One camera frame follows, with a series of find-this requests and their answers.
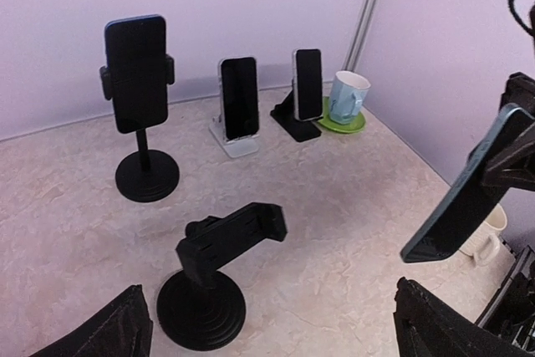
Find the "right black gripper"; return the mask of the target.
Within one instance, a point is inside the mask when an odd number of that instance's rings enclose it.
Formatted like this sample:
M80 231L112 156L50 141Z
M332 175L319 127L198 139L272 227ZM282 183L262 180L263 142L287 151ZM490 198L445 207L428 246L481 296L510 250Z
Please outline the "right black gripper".
M501 95L500 110L515 104L534 118L534 79L511 74ZM485 156L481 184L485 187L534 189L534 121L497 121Z

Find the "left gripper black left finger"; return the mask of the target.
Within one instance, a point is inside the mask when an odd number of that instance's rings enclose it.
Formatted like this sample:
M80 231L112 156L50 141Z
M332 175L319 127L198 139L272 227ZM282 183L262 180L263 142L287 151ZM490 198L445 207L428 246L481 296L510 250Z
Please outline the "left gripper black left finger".
M131 285L77 329L36 356L148 356L153 321L140 284Z

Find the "blue phone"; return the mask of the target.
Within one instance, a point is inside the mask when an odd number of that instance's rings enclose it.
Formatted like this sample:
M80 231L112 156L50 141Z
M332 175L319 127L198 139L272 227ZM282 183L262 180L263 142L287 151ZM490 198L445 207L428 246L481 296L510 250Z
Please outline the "blue phone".
M168 117L166 21L161 15L124 18L104 28L106 97L117 130L128 134Z

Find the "white folding phone stand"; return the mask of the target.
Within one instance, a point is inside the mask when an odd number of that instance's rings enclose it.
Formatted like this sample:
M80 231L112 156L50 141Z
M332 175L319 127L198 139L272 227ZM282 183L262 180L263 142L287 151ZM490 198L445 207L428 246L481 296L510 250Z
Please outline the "white folding phone stand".
M252 155L257 153L260 149L255 136L248 136L237 140L228 140L224 134L223 123L220 122L218 117L212 119L209 124L209 130L218 145L231 159Z

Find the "teal phone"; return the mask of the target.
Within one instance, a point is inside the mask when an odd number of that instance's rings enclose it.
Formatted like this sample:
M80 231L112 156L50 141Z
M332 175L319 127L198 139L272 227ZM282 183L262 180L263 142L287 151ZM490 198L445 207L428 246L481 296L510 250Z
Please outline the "teal phone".
M503 120L534 121L534 118L521 107L508 104L499 111L492 125ZM492 139L490 129L469 155L460 175L436 209L400 251L404 263L433 262L451 257L511 189L481 184L484 159Z

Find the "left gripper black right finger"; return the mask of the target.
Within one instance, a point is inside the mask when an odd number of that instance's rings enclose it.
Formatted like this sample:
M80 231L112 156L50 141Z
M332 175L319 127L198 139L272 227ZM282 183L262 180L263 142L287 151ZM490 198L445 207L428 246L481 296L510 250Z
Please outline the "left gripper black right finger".
M529 355L470 322L413 279L399 279L395 302L396 341L402 357Z

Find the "black folding phone stand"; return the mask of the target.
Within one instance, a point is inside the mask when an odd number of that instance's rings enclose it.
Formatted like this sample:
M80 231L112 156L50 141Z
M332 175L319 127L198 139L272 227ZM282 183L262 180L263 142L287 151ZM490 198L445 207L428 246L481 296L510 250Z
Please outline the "black folding phone stand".
M301 121L295 118L296 104L292 89L282 103L274 106L270 115L299 143L318 138L321 136L321 130L313 122L323 116L322 96L321 92L312 96L313 104L320 108L319 117L315 117L312 120Z

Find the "black round-base stand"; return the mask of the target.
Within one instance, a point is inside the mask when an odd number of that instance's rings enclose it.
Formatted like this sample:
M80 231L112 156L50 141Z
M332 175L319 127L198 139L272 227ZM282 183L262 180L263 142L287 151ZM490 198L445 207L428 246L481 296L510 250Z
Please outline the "black round-base stand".
M171 56L166 55L166 61L167 73L170 75L168 87L175 82L175 67ZM106 97L105 70L106 65L100 68L99 74L104 97L110 100ZM141 203L159 201L169 196L180 180L180 169L173 157L149 147L146 133L149 128L131 132L135 134L138 151L126 156L115 172L115 184L120 194Z
M220 349L239 335L247 312L242 290L220 269L265 239L283 242L283 209L252 202L226 217L189 222L185 234L176 247L181 270L161 287L157 318L183 348Z

